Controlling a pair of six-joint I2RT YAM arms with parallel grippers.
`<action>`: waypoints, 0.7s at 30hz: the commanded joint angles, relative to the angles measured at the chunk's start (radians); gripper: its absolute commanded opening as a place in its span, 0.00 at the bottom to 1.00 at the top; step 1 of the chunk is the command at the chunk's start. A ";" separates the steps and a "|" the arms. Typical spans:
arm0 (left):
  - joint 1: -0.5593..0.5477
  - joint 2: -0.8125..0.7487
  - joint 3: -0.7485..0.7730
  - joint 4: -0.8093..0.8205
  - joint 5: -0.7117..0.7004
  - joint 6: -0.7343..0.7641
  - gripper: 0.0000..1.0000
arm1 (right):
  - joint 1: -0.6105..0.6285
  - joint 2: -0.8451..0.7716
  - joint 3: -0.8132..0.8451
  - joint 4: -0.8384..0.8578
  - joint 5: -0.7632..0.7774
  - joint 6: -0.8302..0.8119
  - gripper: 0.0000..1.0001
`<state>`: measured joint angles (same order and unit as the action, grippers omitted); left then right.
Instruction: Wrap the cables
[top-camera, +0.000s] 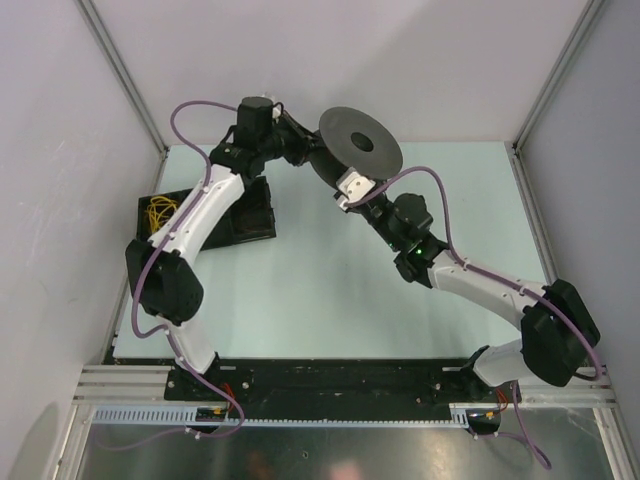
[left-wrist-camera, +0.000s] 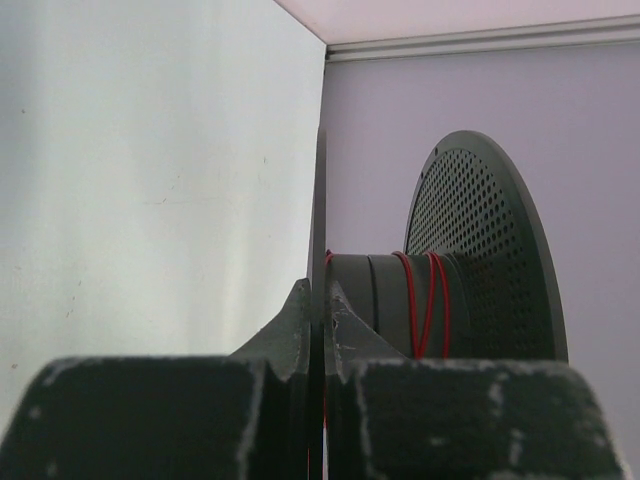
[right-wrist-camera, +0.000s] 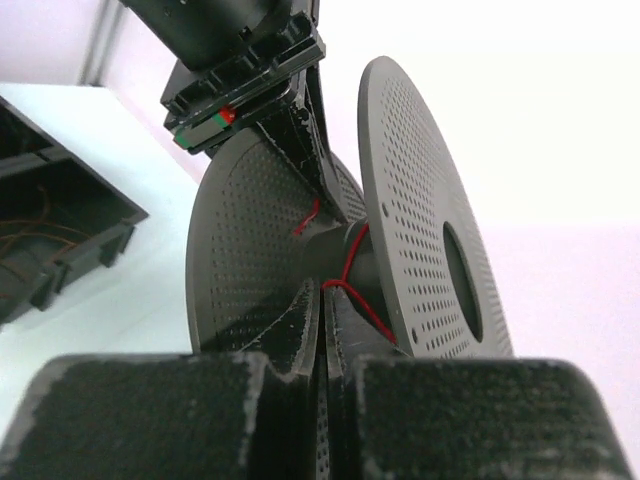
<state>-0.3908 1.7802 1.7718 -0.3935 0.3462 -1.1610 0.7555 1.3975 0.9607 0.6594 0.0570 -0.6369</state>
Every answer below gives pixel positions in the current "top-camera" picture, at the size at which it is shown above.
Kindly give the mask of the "dark grey perforated spool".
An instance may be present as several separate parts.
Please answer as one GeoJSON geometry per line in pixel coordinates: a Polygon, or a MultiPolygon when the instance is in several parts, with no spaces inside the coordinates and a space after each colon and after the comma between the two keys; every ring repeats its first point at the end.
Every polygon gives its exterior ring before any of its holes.
{"type": "Polygon", "coordinates": [[[319,145],[308,155],[315,173],[336,189],[349,170],[374,181],[388,180],[403,167],[403,154],[391,132],[368,114],[350,107],[332,107],[320,117],[319,145]]]}

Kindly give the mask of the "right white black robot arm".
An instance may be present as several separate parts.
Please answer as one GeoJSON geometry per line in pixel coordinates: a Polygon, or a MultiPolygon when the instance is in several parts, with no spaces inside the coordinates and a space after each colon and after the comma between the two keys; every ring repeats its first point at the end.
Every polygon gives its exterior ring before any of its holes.
{"type": "Polygon", "coordinates": [[[456,294],[513,325],[520,339],[485,346],[466,362],[463,393],[484,401],[497,386],[536,377],[564,387],[595,347],[600,333],[577,289],[557,279],[550,285],[503,277],[454,257],[449,243],[430,231],[433,221],[421,195],[405,193],[389,200],[370,194],[358,180],[345,188],[344,210],[362,215],[396,252],[397,270],[407,282],[456,294]]]}

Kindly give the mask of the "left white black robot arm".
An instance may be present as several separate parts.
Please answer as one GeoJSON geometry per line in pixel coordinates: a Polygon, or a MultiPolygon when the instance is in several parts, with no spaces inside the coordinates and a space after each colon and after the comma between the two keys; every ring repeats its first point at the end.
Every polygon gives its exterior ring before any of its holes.
{"type": "Polygon", "coordinates": [[[216,351],[198,314],[204,288],[194,271],[196,257],[267,162],[283,158],[301,166],[322,145],[319,134],[269,98],[245,97],[233,111],[234,124],[210,152],[180,139],[202,157],[203,176],[157,232],[125,250],[134,335],[163,333],[177,363],[189,371],[187,389],[202,400],[219,392],[221,376],[210,368],[216,351]]]}

